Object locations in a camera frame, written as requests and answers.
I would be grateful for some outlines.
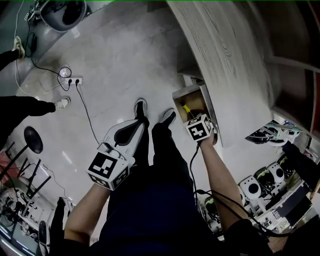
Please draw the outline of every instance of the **power strip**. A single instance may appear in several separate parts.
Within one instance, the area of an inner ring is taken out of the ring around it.
[[[64,82],[66,85],[69,84],[69,80],[71,80],[72,82],[70,83],[70,85],[75,85],[76,84],[76,80],[79,80],[78,85],[82,85],[82,77],[68,77],[64,79]]]

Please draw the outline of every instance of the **black and white square marker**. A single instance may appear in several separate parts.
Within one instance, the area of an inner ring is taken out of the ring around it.
[[[208,131],[210,131],[211,130],[211,126],[210,126],[210,122],[209,122],[207,117],[205,117],[204,123],[205,123],[205,126],[208,129]]]
[[[88,170],[99,176],[109,179],[117,161],[117,159],[98,152]]]
[[[198,123],[195,126],[188,127],[188,129],[194,140],[198,140],[207,136],[207,132],[204,129],[204,126],[202,123]]]
[[[121,182],[124,181],[124,179],[126,177],[128,177],[129,175],[129,169],[128,169],[128,166],[113,180],[112,184],[113,184],[113,189],[115,190],[116,187],[119,186],[119,184]]]
[[[192,124],[194,124],[196,122],[199,122],[200,120],[201,120],[201,116],[199,116],[199,117],[197,117],[195,119],[192,119],[192,120],[189,121],[188,126],[192,125]]]
[[[106,187],[107,189],[110,189],[110,186],[109,186],[108,182],[106,182],[106,181],[104,181],[104,180],[102,180],[102,179],[99,179],[98,177],[95,177],[95,176],[93,176],[93,175],[91,175],[91,174],[89,174],[89,176],[90,176],[91,180],[92,180],[94,183],[97,183],[97,184],[99,184],[99,185],[101,185],[101,186]]]

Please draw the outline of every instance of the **black sneaker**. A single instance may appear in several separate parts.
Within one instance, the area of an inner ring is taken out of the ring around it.
[[[159,121],[159,123],[163,123],[165,126],[169,127],[175,120],[176,120],[177,114],[175,112],[175,109],[169,108],[166,110],[162,116],[162,119]]]
[[[63,205],[63,207],[66,206],[65,200],[62,197],[59,197],[57,205]]]
[[[143,118],[147,116],[148,104],[144,98],[138,98],[134,104],[134,114],[136,118]]]

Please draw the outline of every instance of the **person's hand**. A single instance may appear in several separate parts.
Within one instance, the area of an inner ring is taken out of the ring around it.
[[[217,141],[218,134],[214,133],[214,130],[212,130],[210,136],[201,141],[201,145],[210,145],[211,147],[213,147],[217,143]]]

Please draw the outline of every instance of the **person's foot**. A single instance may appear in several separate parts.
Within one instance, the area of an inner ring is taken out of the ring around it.
[[[69,97],[63,97],[62,99],[60,99],[59,101],[54,103],[55,111],[65,109],[66,107],[68,107],[70,105],[70,102],[71,102],[71,100]]]
[[[147,116],[148,104],[144,98],[138,98],[134,104],[134,114],[136,118],[142,118]]]
[[[66,202],[62,197],[59,197],[57,205],[63,205],[63,207],[65,207],[66,206]]]
[[[26,56],[26,51],[22,46],[21,38],[19,36],[16,36],[13,42],[12,51],[16,51],[16,50],[18,50],[19,52],[18,60],[23,59]]]
[[[162,119],[159,123],[163,123],[165,126],[169,127],[176,120],[176,117],[175,109],[173,107],[169,108],[163,113]]]

